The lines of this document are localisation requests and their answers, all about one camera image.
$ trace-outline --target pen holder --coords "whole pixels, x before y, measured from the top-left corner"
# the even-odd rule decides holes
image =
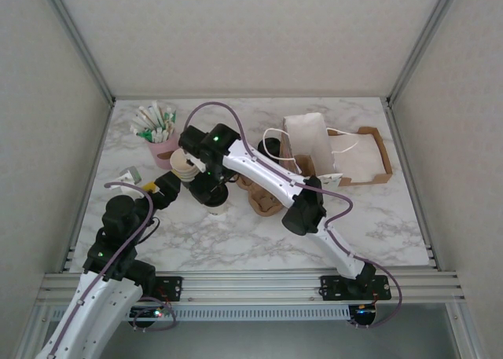
[[[178,135],[173,130],[167,141],[162,143],[150,143],[147,141],[150,152],[159,168],[171,170],[170,158],[178,149]]]

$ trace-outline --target pink cup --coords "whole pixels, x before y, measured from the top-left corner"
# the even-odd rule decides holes
[[[162,143],[150,143],[147,141],[150,152],[159,168],[171,170],[170,158],[173,152],[178,149],[178,135],[173,130],[167,141]]]

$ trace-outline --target white wall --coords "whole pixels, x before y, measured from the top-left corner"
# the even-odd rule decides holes
[[[0,357],[57,270],[107,116],[46,0],[0,0]]]
[[[503,0],[456,0],[395,106],[427,214],[503,357]]]
[[[437,0],[64,0],[116,96],[384,96]]]

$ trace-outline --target stacked paper cup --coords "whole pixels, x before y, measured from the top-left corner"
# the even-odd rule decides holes
[[[187,159],[181,148],[173,152],[170,158],[172,171],[182,182],[191,182],[199,173],[195,165],[187,163]]]

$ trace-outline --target marble tabletop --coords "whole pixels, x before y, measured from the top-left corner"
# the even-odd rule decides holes
[[[207,100],[164,100],[176,107],[180,130],[188,114]],[[413,205],[398,161],[380,99],[362,98],[255,98],[220,99],[240,116],[248,141],[257,145],[268,127],[281,127],[285,115],[320,112],[327,126],[356,131],[374,126],[386,146],[393,176],[387,184],[339,188],[354,201],[349,215],[334,222],[336,229],[361,255],[386,266],[419,266],[428,255],[417,224]],[[165,172],[154,164],[144,142],[129,131],[132,111],[151,101],[117,101],[101,154],[97,175],[87,205],[70,271],[80,272],[87,251],[101,227],[101,216],[112,192],[103,187],[121,170],[136,166],[142,185]],[[191,124],[210,130],[216,123],[236,127],[223,108],[205,108]],[[333,264],[310,240],[290,233],[281,224],[285,209],[263,218],[248,203],[247,192],[228,184],[226,213],[207,211],[182,188],[177,200],[156,216],[161,226],[137,246],[138,259],[153,264],[158,271],[172,270],[258,270],[330,268]],[[325,197],[329,216],[342,211],[344,202]]]

